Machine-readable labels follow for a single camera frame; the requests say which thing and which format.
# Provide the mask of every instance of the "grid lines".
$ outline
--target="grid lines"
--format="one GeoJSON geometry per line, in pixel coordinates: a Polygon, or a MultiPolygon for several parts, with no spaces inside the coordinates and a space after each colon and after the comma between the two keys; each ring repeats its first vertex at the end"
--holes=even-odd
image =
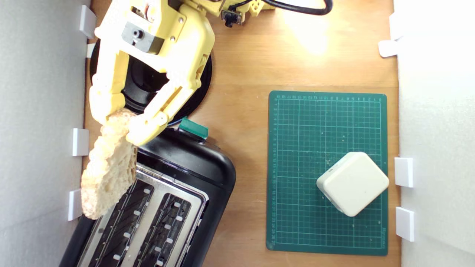
{"type": "Polygon", "coordinates": [[[271,93],[268,248],[387,253],[387,192],[351,218],[339,212],[315,184],[350,151],[367,153],[387,174],[386,120],[384,95],[271,93]]]}

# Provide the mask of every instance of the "robotic arm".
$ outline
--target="robotic arm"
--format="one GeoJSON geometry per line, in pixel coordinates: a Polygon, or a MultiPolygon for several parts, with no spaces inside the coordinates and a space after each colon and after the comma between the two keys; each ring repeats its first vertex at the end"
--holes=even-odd
{"type": "MultiPolygon", "coordinates": [[[[325,3],[322,13],[326,14],[331,0],[325,3]]],[[[144,113],[130,123],[127,140],[138,146],[149,142],[201,87],[201,74],[215,40],[206,13],[221,16],[231,27],[244,22],[246,11],[256,16],[273,5],[291,6],[273,0],[113,0],[95,30],[101,47],[89,92],[93,118],[104,124],[110,114],[124,107],[121,90],[131,55],[166,72],[169,79],[144,113]]]]}

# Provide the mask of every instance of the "black circular base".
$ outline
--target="black circular base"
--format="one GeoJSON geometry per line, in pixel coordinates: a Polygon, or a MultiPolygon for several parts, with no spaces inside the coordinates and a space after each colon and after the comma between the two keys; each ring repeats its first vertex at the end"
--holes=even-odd
{"type": "MultiPolygon", "coordinates": [[[[99,57],[100,40],[94,46],[89,65],[89,72],[92,76],[97,71],[97,61],[99,57]]],[[[208,58],[206,66],[201,75],[201,87],[190,97],[185,105],[178,111],[169,125],[178,123],[183,117],[190,115],[203,101],[208,92],[211,82],[212,64],[211,57],[208,58]]],[[[131,111],[142,114],[145,107],[157,94],[160,88],[169,80],[166,73],[159,73],[147,64],[130,56],[127,78],[122,94],[125,96],[125,107],[131,111]]]]}

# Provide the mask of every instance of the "black cable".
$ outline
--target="black cable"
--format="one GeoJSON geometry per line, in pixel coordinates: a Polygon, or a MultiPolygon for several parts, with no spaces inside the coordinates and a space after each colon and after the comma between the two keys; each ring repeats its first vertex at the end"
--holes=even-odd
{"type": "Polygon", "coordinates": [[[234,5],[230,5],[228,7],[229,11],[232,11],[232,12],[235,12],[236,11],[236,8],[240,7],[240,6],[244,6],[245,4],[249,3],[250,1],[252,0],[245,0],[243,2],[240,2],[240,3],[236,3],[234,5]]]}
{"type": "Polygon", "coordinates": [[[294,6],[290,5],[287,3],[282,3],[278,2],[275,0],[262,0],[263,2],[274,6],[276,8],[281,8],[285,10],[290,10],[294,12],[299,12],[299,13],[305,13],[305,14],[311,14],[311,15],[326,15],[332,11],[333,8],[333,1],[332,0],[323,0],[325,2],[325,8],[324,9],[312,9],[312,8],[306,8],[306,7],[299,7],[299,6],[294,6]]]}

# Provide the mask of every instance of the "white wall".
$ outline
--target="white wall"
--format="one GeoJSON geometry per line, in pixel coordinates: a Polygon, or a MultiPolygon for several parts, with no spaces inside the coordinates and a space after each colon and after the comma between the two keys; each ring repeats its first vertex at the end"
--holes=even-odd
{"type": "Polygon", "coordinates": [[[76,226],[89,0],[0,0],[0,266],[57,266],[76,226]]]}
{"type": "Polygon", "coordinates": [[[403,267],[475,266],[475,17],[473,0],[394,0],[401,157],[414,159],[415,242],[403,267]]]}

